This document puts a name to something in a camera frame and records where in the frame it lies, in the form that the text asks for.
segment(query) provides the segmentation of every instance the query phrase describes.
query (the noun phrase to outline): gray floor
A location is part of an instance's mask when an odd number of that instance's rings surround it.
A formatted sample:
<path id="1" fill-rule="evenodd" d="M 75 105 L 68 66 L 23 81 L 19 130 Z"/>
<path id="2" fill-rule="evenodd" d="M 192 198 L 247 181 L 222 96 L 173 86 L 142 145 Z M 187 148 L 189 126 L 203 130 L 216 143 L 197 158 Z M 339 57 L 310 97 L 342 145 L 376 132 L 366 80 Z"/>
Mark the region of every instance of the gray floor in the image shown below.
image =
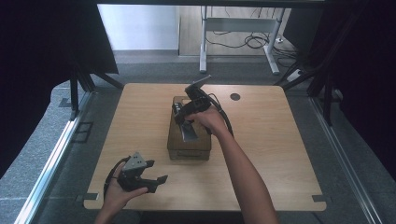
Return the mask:
<path id="1" fill-rule="evenodd" d="M 179 57 L 173 51 L 116 52 L 122 83 L 191 83 L 199 73 L 197 57 Z M 209 57 L 212 84 L 272 85 L 263 57 Z M 97 86 L 83 111 L 80 132 L 75 133 L 59 168 L 41 202 L 34 223 L 93 223 L 98 211 L 82 206 L 106 133 L 120 99 L 121 90 L 93 77 Z M 318 182 L 327 202 L 323 212 L 279 211 L 282 223 L 368 223 L 361 205 L 337 160 L 305 89 L 309 80 L 286 92 L 291 111 L 303 138 Z M 35 184 L 49 154 L 70 116 L 69 107 L 60 107 L 69 98 L 68 83 L 55 88 L 51 104 L 21 155 L 0 181 L 0 222 L 13 223 Z M 373 200 L 383 223 L 394 223 L 396 184 L 370 148 L 359 137 L 338 108 L 332 104 L 333 129 L 363 186 Z M 199 219 L 199 214 L 191 214 Z M 123 211 L 116 223 L 138 223 L 140 214 Z M 171 223 L 162 220 L 157 223 Z M 189 223 L 180 220 L 178 223 Z"/>

